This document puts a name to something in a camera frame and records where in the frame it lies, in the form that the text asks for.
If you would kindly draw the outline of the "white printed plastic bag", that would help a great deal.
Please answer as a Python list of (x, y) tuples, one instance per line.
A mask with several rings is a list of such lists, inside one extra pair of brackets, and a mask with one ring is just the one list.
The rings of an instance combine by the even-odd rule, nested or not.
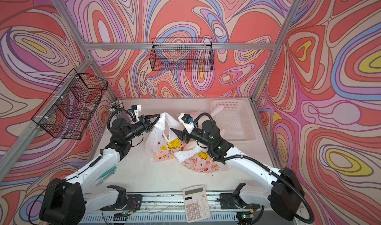
[(201, 146), (196, 141), (186, 144), (174, 156), (181, 165), (197, 173), (216, 173), (231, 169), (228, 165), (214, 161), (207, 153), (206, 146)]

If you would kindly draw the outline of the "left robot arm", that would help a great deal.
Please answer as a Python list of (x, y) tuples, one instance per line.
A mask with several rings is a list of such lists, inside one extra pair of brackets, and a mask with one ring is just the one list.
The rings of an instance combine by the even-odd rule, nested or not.
[(81, 169), (64, 179), (53, 179), (47, 185), (42, 193), (39, 219), (52, 225), (77, 225), (84, 216), (99, 209), (124, 209), (129, 201), (123, 187), (109, 185), (106, 190), (92, 195), (86, 191), (126, 157), (134, 138), (149, 133), (159, 119), (159, 114), (141, 115), (131, 124), (122, 117), (109, 118), (107, 128), (112, 135), (109, 144)]

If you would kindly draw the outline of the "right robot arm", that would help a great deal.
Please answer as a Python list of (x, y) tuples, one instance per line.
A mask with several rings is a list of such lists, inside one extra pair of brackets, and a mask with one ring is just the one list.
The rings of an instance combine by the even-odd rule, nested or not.
[(220, 135), (219, 128), (211, 120), (203, 122), (202, 128), (191, 127), (182, 131), (172, 128), (171, 131), (182, 142), (194, 140), (206, 146), (207, 154), (213, 161), (237, 168), (263, 186), (265, 190), (262, 195), (252, 195), (249, 186), (241, 183), (235, 194), (244, 203), (270, 206), (288, 221), (315, 222), (314, 212), (305, 198), (301, 183), (290, 168), (270, 167), (244, 154)]

